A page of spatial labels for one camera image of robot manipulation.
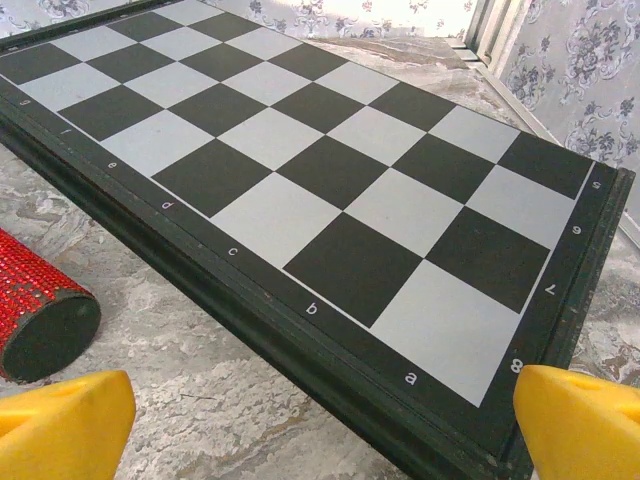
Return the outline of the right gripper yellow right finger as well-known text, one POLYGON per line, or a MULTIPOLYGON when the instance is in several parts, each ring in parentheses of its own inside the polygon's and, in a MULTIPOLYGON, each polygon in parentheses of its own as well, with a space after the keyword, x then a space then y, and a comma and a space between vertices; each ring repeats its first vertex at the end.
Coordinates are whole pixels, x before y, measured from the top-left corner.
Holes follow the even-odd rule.
POLYGON ((513 404, 540 479, 639 477, 638 388, 527 365, 513 404))

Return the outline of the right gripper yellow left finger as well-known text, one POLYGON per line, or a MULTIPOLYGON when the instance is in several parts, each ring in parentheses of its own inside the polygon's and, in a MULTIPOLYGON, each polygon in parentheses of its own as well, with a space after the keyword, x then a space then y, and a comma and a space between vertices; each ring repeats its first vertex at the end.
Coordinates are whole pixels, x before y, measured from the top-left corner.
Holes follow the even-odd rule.
POLYGON ((1 399, 3 479, 113 479, 136 402, 128 374, 107 370, 1 399))

